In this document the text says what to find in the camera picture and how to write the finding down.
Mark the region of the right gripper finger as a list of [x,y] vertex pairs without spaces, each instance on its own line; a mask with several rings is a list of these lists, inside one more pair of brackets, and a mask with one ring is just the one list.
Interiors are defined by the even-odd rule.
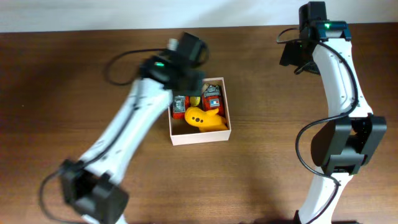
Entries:
[[317,67],[317,65],[316,65],[316,63],[314,61],[306,62],[301,67],[297,67],[294,70],[294,73],[296,75],[299,75],[302,72],[308,72],[308,73],[312,73],[312,74],[315,74],[315,75],[320,75],[320,71],[319,71],[319,69],[318,69],[318,67]]
[[299,41],[285,43],[279,65],[285,67],[289,65],[296,67],[302,66],[302,43]]

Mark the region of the red toy car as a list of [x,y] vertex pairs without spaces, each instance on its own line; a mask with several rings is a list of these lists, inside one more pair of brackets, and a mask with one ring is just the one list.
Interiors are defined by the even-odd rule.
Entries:
[[173,119],[184,119],[186,110],[190,107],[188,96],[175,96],[172,102]]

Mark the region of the red grey toy truck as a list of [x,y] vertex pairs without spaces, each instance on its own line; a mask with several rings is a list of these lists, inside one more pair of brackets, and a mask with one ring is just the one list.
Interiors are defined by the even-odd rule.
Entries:
[[224,100],[219,85],[207,83],[207,88],[202,94],[202,104],[204,111],[218,109],[218,115],[225,116]]

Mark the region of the orange rubber toy animal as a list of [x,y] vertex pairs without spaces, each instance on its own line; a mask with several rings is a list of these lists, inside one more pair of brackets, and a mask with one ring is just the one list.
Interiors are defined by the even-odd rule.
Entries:
[[197,127],[201,133],[226,131],[227,120],[218,114],[219,109],[203,111],[198,107],[189,107],[185,112],[185,121]]

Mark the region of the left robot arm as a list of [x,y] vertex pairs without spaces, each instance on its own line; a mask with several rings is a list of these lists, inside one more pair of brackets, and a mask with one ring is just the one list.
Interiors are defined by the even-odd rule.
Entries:
[[128,193],[120,187],[136,149],[175,96],[201,93],[200,71],[209,56],[206,43],[183,33],[137,69],[122,107],[99,139],[77,161],[58,172],[63,198],[84,223],[125,223]]

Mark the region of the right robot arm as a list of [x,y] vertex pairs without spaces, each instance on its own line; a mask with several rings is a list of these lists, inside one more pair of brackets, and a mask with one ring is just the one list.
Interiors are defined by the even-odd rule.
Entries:
[[331,223],[348,182],[371,160],[387,124],[375,116],[361,90],[352,57],[352,35],[345,21],[327,18],[323,1],[298,10],[299,37],[277,39],[284,51],[280,65],[295,66],[295,74],[321,76],[328,116],[304,126],[295,139],[300,163],[314,174],[294,223]]

